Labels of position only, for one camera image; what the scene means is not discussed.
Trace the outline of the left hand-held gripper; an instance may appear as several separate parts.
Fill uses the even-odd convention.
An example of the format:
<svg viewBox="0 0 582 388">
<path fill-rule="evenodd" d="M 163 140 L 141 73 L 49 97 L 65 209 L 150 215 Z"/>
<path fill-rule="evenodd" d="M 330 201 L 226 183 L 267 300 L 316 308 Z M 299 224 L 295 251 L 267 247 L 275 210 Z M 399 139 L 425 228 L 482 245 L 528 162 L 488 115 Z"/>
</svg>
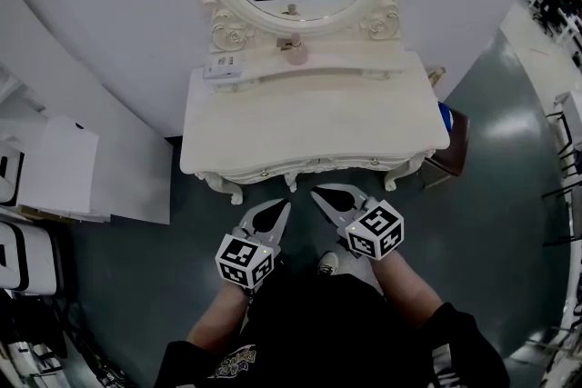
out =
<svg viewBox="0 0 582 388">
<path fill-rule="evenodd" d="M 226 234 L 218 248 L 215 261 L 221 278 L 242 288 L 257 288 L 274 270 L 289 215 L 287 199 L 249 209 L 240 227 Z"/>
</svg>

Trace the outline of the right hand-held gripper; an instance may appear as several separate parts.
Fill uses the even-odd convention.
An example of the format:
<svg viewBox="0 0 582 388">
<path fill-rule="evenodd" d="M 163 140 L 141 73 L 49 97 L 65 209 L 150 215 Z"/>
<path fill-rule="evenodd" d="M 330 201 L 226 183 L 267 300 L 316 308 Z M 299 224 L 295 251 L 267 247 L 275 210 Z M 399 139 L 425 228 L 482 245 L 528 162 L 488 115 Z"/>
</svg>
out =
<svg viewBox="0 0 582 388">
<path fill-rule="evenodd" d="M 316 185 L 311 197 L 354 254 L 382 260 L 404 241 L 404 217 L 386 200 L 352 184 Z"/>
</svg>

